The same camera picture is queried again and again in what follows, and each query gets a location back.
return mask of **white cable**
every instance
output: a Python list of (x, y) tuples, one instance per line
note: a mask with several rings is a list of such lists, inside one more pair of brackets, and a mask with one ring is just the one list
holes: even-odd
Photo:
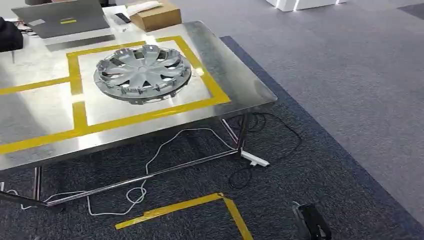
[[(210, 131), (210, 132), (212, 132), (213, 133), (213, 135), (215, 135), (215, 137), (217, 137), (225, 146), (227, 146), (229, 149), (232, 149), (232, 150), (234, 150), (234, 148), (233, 147), (231, 147), (230, 145), (228, 145), (222, 138), (220, 138), (220, 136), (218, 136), (218, 134), (216, 133), (216, 132), (214, 132), (214, 130), (212, 130), (212, 129), (210, 129), (210, 128), (188, 128), (188, 129), (184, 129), (184, 130), (181, 130), (181, 131), (179, 131), (173, 138), (171, 138), (171, 139), (169, 139), (168, 141), (166, 141), (166, 142), (164, 142), (164, 143), (162, 143), (160, 146), (159, 146), (159, 148), (157, 149), (157, 151), (156, 151), (156, 154), (150, 159), (150, 161), (148, 161), (146, 164), (145, 164), (145, 171), (146, 171), (146, 175), (147, 174), (149, 174), (149, 164), (151, 163), (151, 162), (153, 162), (155, 159), (156, 159), (156, 157), (159, 155), (159, 153), (161, 152), (161, 149), (162, 149), (162, 147), (163, 146), (165, 146), (165, 145), (167, 145), (167, 144), (169, 144), (170, 142), (172, 142), (175, 138), (177, 138), (178, 137), (178, 135), (180, 135), (182, 132), (184, 132), (184, 131), (200, 131), (200, 130), (207, 130), (207, 131)], [(145, 185), (145, 183), (146, 183), (146, 180), (144, 180), (143, 181), (143, 183), (141, 184), (141, 186), (140, 187), (134, 187), (134, 188), (131, 188), (129, 191), (127, 191), (126, 192), (126, 194), (125, 194), (125, 197), (126, 197), (126, 199), (130, 202), (130, 203), (132, 203), (132, 205), (128, 208), (128, 210), (127, 211), (125, 211), (125, 212), (100, 212), (100, 213), (93, 213), (92, 212), (92, 208), (91, 208), (91, 205), (90, 205), (90, 197), (89, 196), (87, 196), (87, 207), (88, 207), (88, 212), (90, 213), (90, 215), (91, 216), (100, 216), (100, 215), (125, 215), (125, 214), (127, 214), (127, 213), (129, 213), (132, 209), (133, 209), (133, 207), (136, 205), (136, 204), (139, 204), (139, 203), (141, 203), (141, 202), (143, 202), (143, 200), (144, 200), (144, 198), (145, 198), (145, 196), (146, 196), (146, 194), (147, 194), (147, 190), (144, 188), (144, 185)], [(135, 200), (135, 201), (133, 201), (131, 198), (130, 198), (130, 193), (132, 192), (132, 191), (134, 191), (134, 190), (140, 190), (140, 192), (141, 192), (141, 196), (139, 197), (139, 198), (137, 198), (137, 200)], [(53, 194), (53, 195), (51, 195), (50, 197), (48, 197), (46, 200), (44, 200), (44, 202), (47, 202), (47, 201), (49, 201), (51, 198), (53, 198), (53, 197), (55, 197), (55, 196), (59, 196), (59, 195), (66, 195), (66, 194), (79, 194), (79, 193), (85, 193), (85, 192), (87, 192), (87, 191), (71, 191), (71, 192), (62, 192), (62, 193), (56, 193), (56, 194)], [(18, 195), (18, 192), (16, 192), (16, 190), (13, 190), (13, 189), (10, 189), (10, 190), (8, 190), (7, 191), (7, 193), (13, 193), (13, 194), (15, 194), (15, 195)], [(24, 205), (20, 205), (20, 208), (22, 209), (22, 210), (27, 210), (27, 209), (29, 209), (29, 208), (32, 208), (33, 206), (27, 206), (27, 207), (24, 207)]]

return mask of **laptop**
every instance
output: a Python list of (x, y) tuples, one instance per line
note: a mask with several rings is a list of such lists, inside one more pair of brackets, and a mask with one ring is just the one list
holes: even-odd
[(109, 28), (99, 0), (70, 0), (13, 8), (42, 39)]

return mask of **person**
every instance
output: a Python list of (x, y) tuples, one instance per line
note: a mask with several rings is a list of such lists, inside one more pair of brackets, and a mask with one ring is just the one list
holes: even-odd
[[(25, 3), (27, 5), (33, 6), (33, 5), (40, 5), (40, 4), (48, 4), (51, 2), (63, 2), (67, 0), (25, 0)], [(108, 0), (99, 0), (102, 7), (108, 6)]]

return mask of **cardboard box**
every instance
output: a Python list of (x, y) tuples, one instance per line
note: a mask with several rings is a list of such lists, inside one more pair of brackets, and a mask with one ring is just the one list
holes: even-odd
[(141, 11), (130, 16), (131, 21), (146, 32), (163, 29), (181, 23), (181, 11), (168, 0), (158, 0), (162, 6)]

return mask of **yellow tape outline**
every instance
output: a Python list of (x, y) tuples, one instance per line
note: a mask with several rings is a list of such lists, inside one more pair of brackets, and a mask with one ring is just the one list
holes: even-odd
[(71, 23), (76, 23), (77, 20), (73, 19), (73, 20), (68, 20), (68, 21), (61, 21), (60, 24), (71, 24)]
[[(58, 132), (49, 135), (43, 135), (38, 137), (33, 137), (29, 139), (24, 139), (21, 141), (6, 143), (0, 145), (0, 154), (12, 153), (20, 150), (25, 150), (29, 148), (34, 148), (46, 144), (51, 144), (54, 142), (59, 142), (67, 139), (72, 139), (76, 137), (81, 137), (87, 134), (102, 132), (105, 130), (110, 130), (118, 127), (124, 127), (131, 124), (136, 124), (148, 120), (153, 120), (161, 117), (166, 117), (178, 113), (183, 113), (187, 111), (192, 111), (199, 108), (205, 108), (209, 106), (214, 106), (217, 104), (224, 104), (230, 102), (230, 98), (226, 93), (220, 88), (220, 86), (215, 82), (211, 74), (206, 70), (205, 66), (200, 62), (196, 57), (190, 47), (187, 45), (186, 41), (181, 36), (169, 36), (163, 38), (157, 38), (156, 41), (166, 42), (166, 41), (175, 41), (181, 51), (184, 53), (185, 57), (190, 61), (194, 69), (201, 69), (203, 75), (201, 79), (203, 83), (209, 90), (212, 95), (211, 98), (203, 99), (195, 102), (190, 102), (178, 106), (173, 106), (169, 108), (160, 109), (157, 111), (142, 113), (139, 115), (133, 115), (129, 117), (124, 117), (121, 119), (115, 119), (107, 122), (102, 122), (94, 125), (88, 125), (87, 123), (87, 114), (86, 114), (86, 105), (84, 100), (76, 101), (72, 103), (72, 115), (73, 115), (73, 129)], [(81, 55), (100, 53), (111, 50), (118, 50), (122, 48), (131, 48), (140, 45), (146, 44), (144, 41), (130, 42), (125, 44), (118, 44), (112, 46), (105, 46), (81, 51), (70, 52), (66, 54), (68, 60), (68, 70), (69, 76), (63, 78), (52, 79), (48, 81), (35, 82), (30, 84), (25, 84), (21, 86), (13, 86), (8, 88), (0, 89), (0, 95), (2, 94), (12, 94), (21, 91), (26, 91), (30, 89), (42, 88), (46, 86), (52, 86), (62, 83), (70, 83), (70, 91), (73, 97), (82, 96), (83, 93), (83, 83), (80, 73), (80, 65), (78, 57)]]
[(164, 206), (160, 208), (156, 208), (150, 211), (144, 212), (143, 216), (139, 216), (133, 219), (130, 219), (128, 221), (124, 221), (121, 223), (118, 223), (115, 225), (115, 228), (117, 230), (126, 228), (128, 226), (138, 224), (141, 222), (144, 222), (146, 220), (150, 220), (156, 217), (160, 217), (172, 212), (176, 212), (179, 210), (183, 210), (186, 208), (191, 208), (197, 205), (206, 204), (215, 200), (222, 199), (224, 200), (224, 203), (226, 207), (228, 208), (229, 213), (231, 214), (232, 219), (234, 220), (235, 224), (237, 225), (238, 231), (240, 232), (241, 236), (244, 240), (253, 240), (253, 237), (246, 226), (245, 221), (243, 220), (242, 216), (240, 215), (239, 210), (236, 207), (236, 204), (233, 200), (227, 198), (224, 196), (222, 192), (219, 193), (212, 193), (206, 196), (198, 197), (195, 199), (191, 199), (188, 201), (179, 202), (176, 204), (172, 204), (169, 206)]

